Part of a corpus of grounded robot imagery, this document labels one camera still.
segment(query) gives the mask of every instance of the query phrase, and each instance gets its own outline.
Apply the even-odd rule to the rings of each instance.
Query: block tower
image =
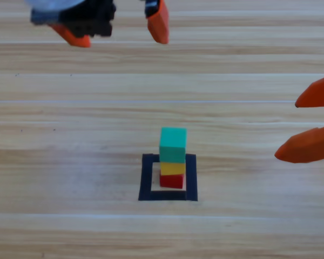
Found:
[[[186,173],[187,129],[163,127],[161,129],[160,186],[182,189]]]

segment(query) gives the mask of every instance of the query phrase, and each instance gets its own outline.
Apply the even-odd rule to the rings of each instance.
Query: green cube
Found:
[[[187,129],[168,128],[161,129],[160,162],[185,163]]]

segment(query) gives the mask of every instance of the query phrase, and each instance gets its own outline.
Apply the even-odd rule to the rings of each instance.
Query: black tape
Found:
[[[159,163],[158,154],[143,154],[139,201],[198,201],[197,157],[186,154],[186,190],[151,191],[153,163]]]

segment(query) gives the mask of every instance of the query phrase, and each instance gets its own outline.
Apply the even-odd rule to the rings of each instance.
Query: table surface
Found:
[[[0,259],[324,259],[324,160],[274,157],[324,126],[294,106],[324,77],[324,0],[166,0],[169,45],[116,2],[78,49],[0,0]],[[162,127],[188,129],[198,202],[138,201]]]

